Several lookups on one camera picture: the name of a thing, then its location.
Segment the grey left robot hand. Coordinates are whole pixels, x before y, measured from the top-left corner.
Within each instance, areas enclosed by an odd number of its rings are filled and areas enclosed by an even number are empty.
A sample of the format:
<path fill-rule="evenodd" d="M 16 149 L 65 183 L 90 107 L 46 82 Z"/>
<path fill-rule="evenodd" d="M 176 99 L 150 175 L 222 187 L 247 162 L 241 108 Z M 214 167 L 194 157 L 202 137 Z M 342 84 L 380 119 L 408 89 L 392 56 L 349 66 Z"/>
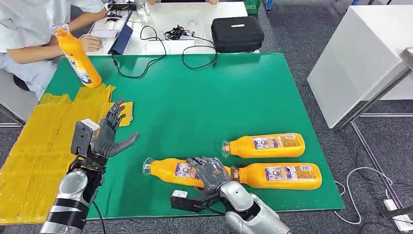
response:
<path fill-rule="evenodd" d="M 139 138 L 139 133 L 133 133 L 128 138 L 115 142 L 117 128 L 121 120 L 126 116 L 125 114 L 120 114 L 125 109 L 122 105 L 124 102 L 123 98 L 119 99 L 112 105 L 106 116 L 100 120 L 100 130 L 92 146 L 92 152 L 107 158 L 113 157 L 132 146 Z"/>

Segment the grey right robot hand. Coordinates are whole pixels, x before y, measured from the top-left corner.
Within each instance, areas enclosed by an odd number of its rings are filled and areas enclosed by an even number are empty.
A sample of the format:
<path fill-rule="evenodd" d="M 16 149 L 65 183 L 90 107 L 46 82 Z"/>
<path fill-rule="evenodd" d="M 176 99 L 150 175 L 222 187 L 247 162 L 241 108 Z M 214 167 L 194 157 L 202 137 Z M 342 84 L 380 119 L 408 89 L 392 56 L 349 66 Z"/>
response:
<path fill-rule="evenodd" d="M 187 162 L 203 182 L 206 195 L 215 193 L 222 184 L 230 181 L 229 173 L 216 157 L 190 157 Z"/>

